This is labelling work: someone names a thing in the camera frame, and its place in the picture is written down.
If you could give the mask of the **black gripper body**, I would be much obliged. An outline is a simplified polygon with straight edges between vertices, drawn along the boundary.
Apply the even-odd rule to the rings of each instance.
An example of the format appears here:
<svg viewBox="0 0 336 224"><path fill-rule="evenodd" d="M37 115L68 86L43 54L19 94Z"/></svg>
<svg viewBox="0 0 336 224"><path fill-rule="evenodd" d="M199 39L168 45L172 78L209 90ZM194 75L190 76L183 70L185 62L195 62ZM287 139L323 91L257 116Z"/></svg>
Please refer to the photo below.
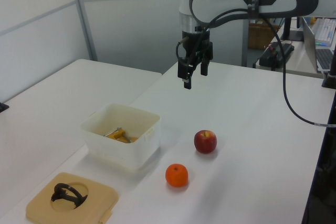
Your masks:
<svg viewBox="0 0 336 224"><path fill-rule="evenodd" d="M178 62L183 66L196 67L201 62L210 62L212 60L212 42L210 41L210 32L205 33L187 33L182 32L182 40L178 46L182 45L185 50L185 56L178 56Z"/></svg>

